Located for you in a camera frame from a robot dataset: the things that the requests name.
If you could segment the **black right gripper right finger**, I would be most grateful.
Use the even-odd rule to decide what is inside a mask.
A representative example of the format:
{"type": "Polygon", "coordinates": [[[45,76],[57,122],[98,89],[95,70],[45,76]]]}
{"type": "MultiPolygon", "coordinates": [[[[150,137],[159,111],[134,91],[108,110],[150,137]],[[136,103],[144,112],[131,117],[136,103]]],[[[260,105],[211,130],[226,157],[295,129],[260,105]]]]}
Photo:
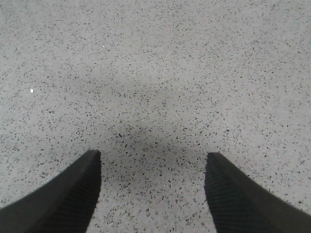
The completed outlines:
{"type": "Polygon", "coordinates": [[[205,195],[219,233],[309,233],[311,216],[258,185],[222,154],[207,155],[205,195]]]}

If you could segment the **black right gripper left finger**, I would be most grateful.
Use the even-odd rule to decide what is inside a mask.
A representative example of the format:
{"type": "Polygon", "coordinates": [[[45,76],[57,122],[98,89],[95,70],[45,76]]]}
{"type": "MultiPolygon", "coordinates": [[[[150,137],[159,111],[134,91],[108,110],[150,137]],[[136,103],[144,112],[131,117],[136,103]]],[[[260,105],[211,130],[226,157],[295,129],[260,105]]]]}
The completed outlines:
{"type": "Polygon", "coordinates": [[[51,181],[0,210],[2,233],[85,233],[101,190],[101,153],[89,150],[51,181]]]}

